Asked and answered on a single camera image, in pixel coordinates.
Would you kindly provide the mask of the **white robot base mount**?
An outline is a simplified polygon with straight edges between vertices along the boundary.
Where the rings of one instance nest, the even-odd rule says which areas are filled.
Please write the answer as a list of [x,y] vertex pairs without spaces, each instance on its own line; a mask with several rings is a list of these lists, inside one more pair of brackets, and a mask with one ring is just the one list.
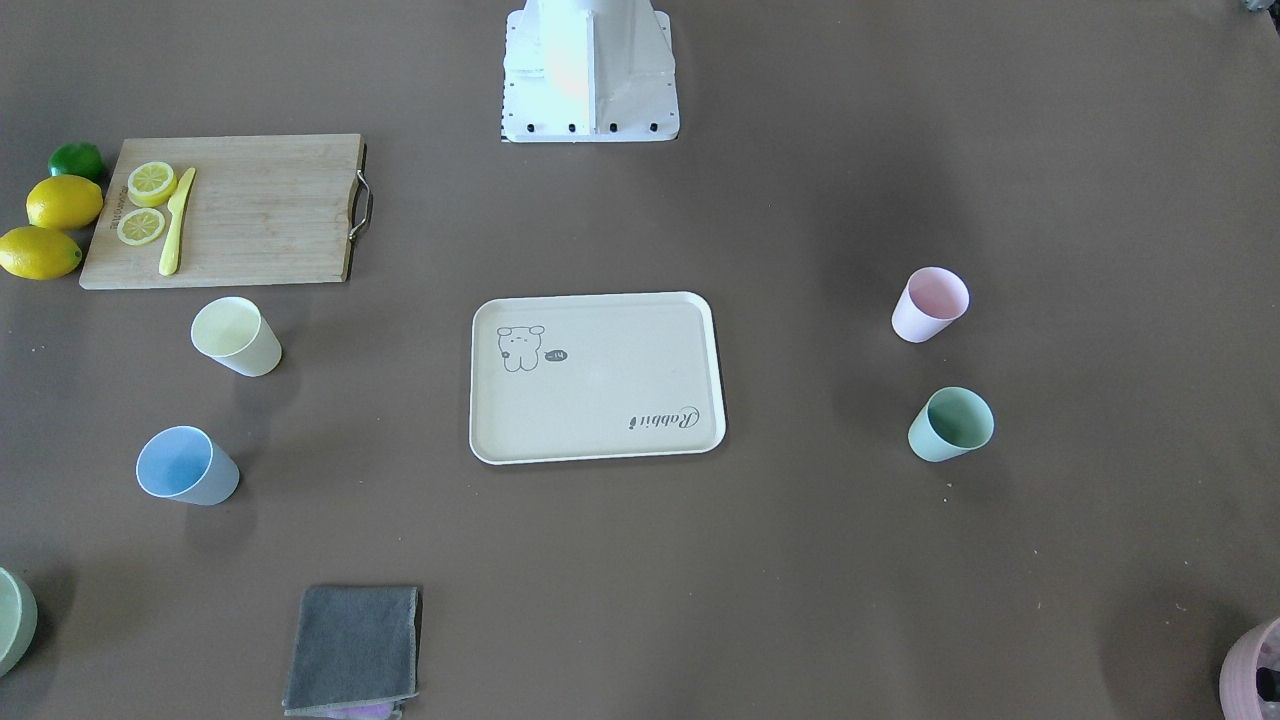
[[527,1],[506,18],[503,69],[506,142],[678,137],[671,20],[649,1]]

